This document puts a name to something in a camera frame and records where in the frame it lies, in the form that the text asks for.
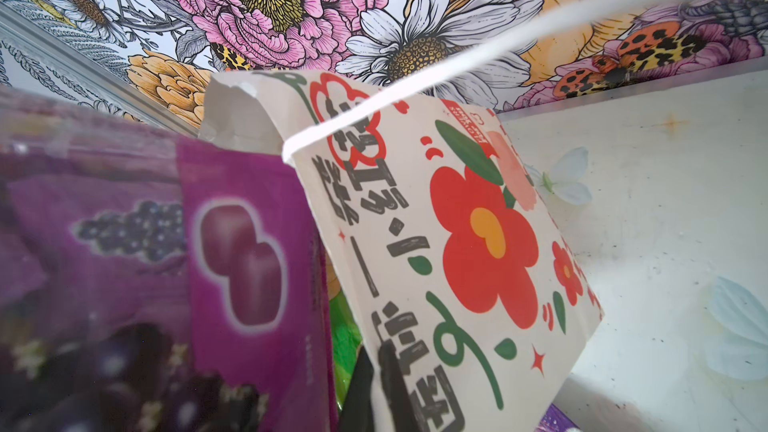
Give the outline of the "green Lays chips bag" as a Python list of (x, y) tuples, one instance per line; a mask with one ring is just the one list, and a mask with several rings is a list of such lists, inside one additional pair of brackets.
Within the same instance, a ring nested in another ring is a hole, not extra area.
[(342, 409), (349, 391), (362, 338), (330, 256), (326, 255), (333, 375), (337, 406)]

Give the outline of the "white floral paper bag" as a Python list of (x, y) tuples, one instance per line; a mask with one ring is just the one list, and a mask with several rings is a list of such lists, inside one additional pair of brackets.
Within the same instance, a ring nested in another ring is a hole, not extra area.
[(327, 71), (216, 74), (201, 132), (298, 175), (377, 372), (420, 431), (531, 431), (603, 311), (493, 107), (534, 42), (685, 0), (413, 0), (362, 15)]

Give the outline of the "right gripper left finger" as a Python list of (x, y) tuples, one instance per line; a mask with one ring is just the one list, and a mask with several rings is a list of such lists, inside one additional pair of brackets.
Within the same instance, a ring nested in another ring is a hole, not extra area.
[(341, 409), (338, 432), (374, 432), (371, 390), (374, 368), (365, 348), (358, 354)]

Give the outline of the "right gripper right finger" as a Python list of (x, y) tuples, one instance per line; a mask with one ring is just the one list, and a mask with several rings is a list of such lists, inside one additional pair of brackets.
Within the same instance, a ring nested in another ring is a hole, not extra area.
[(384, 342), (377, 352), (374, 377), (374, 430), (420, 431), (394, 345)]

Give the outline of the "purple grape gummy bag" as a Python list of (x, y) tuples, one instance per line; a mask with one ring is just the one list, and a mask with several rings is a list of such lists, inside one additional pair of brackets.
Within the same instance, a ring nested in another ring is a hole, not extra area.
[(279, 158), (2, 89), (3, 430), (329, 430), (323, 264)]

